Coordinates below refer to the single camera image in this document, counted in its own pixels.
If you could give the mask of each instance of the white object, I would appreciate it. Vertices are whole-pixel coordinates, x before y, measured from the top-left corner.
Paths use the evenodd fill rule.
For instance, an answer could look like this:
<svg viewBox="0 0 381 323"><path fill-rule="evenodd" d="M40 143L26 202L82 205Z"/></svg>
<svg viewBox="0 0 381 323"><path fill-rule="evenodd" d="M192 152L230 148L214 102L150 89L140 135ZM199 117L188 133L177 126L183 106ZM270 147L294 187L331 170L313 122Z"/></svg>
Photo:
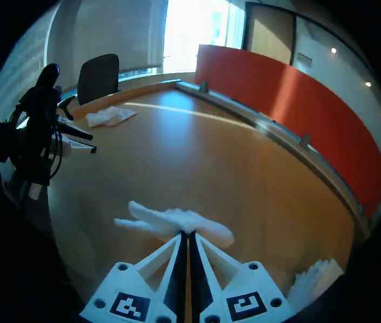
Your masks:
<svg viewBox="0 0 381 323"><path fill-rule="evenodd" d="M194 322L277 323L294 314L261 263L242 264L197 233L179 233L136 265L116 263L80 315L93 323L183 322L187 245ZM154 291L147 281L168 259ZM224 289L210 262L228 279Z"/></svg>
<svg viewBox="0 0 381 323"><path fill-rule="evenodd" d="M86 119L90 128L97 127L98 125L116 125L128 118L136 115L136 112L129 109L122 109L117 107L109 107L105 110L100 110L96 113L88 113Z"/></svg>
<svg viewBox="0 0 381 323"><path fill-rule="evenodd" d="M180 231L185 233L196 231L222 248L229 247L234 242L234 236L226 226L190 210L183 211L176 208L158 212L131 201L129 212L139 221L114 219L115 225L150 232L164 241L171 239Z"/></svg>
<svg viewBox="0 0 381 323"><path fill-rule="evenodd" d="M186 252L186 238L178 234L136 265L116 263L80 315L93 323L156 322L159 317L176 322L177 315L165 304L165 297L180 244ZM147 280L168 260L160 285L153 291Z"/></svg>
<svg viewBox="0 0 381 323"><path fill-rule="evenodd" d="M283 322L294 314L260 262L242 264L197 233L194 240L189 240L189 251L191 270L198 263L192 262L192 253L200 256L212 298L212 302L200 312L199 322L210 322L210 317L217 317L220 322L276 323ZM227 279L228 283L223 289L210 263ZM206 298L203 281L205 280L198 276L198 282L192 284L192 293L196 292L200 298Z"/></svg>
<svg viewBox="0 0 381 323"><path fill-rule="evenodd" d="M343 274L334 259L319 260L307 272L297 274L288 293L288 302L295 312L314 302Z"/></svg>

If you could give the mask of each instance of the crumpled napkin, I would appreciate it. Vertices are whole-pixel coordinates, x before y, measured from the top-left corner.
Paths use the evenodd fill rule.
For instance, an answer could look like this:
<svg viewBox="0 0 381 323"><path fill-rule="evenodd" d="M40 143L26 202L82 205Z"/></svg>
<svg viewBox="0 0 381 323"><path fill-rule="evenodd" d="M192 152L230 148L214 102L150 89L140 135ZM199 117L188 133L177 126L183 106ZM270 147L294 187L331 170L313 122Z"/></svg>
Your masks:
<svg viewBox="0 0 381 323"><path fill-rule="evenodd" d="M108 126L116 125L134 115L136 115L136 112L133 110L111 106L105 110L99 110L96 113L88 113L86 119L89 128L93 128L102 124Z"/></svg>
<svg viewBox="0 0 381 323"><path fill-rule="evenodd" d="M234 236L226 226L208 220L190 210L183 211L175 208L159 212L131 201L129 202L129 212L138 221L114 219L115 225L149 232L164 241L171 239L180 231L186 233L196 231L221 248L229 247L234 242Z"/></svg>

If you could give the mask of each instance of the wooden table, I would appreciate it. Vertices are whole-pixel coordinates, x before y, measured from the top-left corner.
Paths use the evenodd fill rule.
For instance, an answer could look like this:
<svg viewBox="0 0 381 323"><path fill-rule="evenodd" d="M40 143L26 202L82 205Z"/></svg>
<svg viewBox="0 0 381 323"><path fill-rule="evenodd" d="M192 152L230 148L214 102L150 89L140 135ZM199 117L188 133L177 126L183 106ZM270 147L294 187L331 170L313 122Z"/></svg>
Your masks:
<svg viewBox="0 0 381 323"><path fill-rule="evenodd" d="M117 106L138 115L91 129L98 153L69 157L49 187L54 237L84 301L114 263L136 263L162 245L114 226L115 217L131 219L131 200L156 210L192 209L228 226L235 243L226 252L260 261L283 292L318 259L347 264L350 214L282 147L175 90L128 102ZM85 119L75 124L88 129Z"/></svg>

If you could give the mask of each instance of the wall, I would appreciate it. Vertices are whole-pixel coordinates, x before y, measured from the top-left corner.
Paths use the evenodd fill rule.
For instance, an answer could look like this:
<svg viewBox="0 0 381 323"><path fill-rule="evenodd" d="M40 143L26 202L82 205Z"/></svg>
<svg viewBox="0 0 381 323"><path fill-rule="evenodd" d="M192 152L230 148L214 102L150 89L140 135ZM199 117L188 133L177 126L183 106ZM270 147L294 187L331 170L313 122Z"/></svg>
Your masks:
<svg viewBox="0 0 381 323"><path fill-rule="evenodd" d="M263 6L252 6L246 50L289 64L292 54L294 17Z"/></svg>
<svg viewBox="0 0 381 323"><path fill-rule="evenodd" d="M355 112L381 152L381 96L375 92L376 82L369 73L355 69L347 53L345 56L337 49L332 54L330 50L310 36L297 36L295 55L302 53L312 59L311 67L301 70L332 90ZM299 68L296 59L293 66ZM368 81L373 84L371 88L365 85ZM378 221L380 211L374 221Z"/></svg>
<svg viewBox="0 0 381 323"><path fill-rule="evenodd" d="M310 144L366 205L366 215L376 210L381 202L381 151L357 114L323 84L268 57L210 45L199 47L195 79L300 137L310 134Z"/></svg>
<svg viewBox="0 0 381 323"><path fill-rule="evenodd" d="M278 6L311 18L325 26L346 42L369 65L368 59L355 39L341 26L317 0L263 0L264 4Z"/></svg>
<svg viewBox="0 0 381 323"><path fill-rule="evenodd" d="M82 64L114 53L120 70L160 67L167 0L64 0L49 37L47 61L61 68L58 84L78 83Z"/></svg>

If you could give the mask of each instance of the screw hole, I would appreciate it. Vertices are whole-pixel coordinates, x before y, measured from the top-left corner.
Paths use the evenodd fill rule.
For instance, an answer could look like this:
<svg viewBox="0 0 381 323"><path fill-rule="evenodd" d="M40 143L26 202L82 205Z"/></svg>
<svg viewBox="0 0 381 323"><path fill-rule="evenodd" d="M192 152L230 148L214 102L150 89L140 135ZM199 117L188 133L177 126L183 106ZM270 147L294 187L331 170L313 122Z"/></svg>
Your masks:
<svg viewBox="0 0 381 323"><path fill-rule="evenodd" d="M205 318L205 323L220 323L220 317L217 315L210 315Z"/></svg>
<svg viewBox="0 0 381 323"><path fill-rule="evenodd" d="M279 307L281 305L281 299L280 298L274 298L270 302L272 307Z"/></svg>
<svg viewBox="0 0 381 323"><path fill-rule="evenodd" d="M167 317L158 317L156 323L171 323L171 319Z"/></svg>
<svg viewBox="0 0 381 323"><path fill-rule="evenodd" d="M105 302L101 299L97 299L94 301L94 306L96 306L97 308L104 308L106 306Z"/></svg>

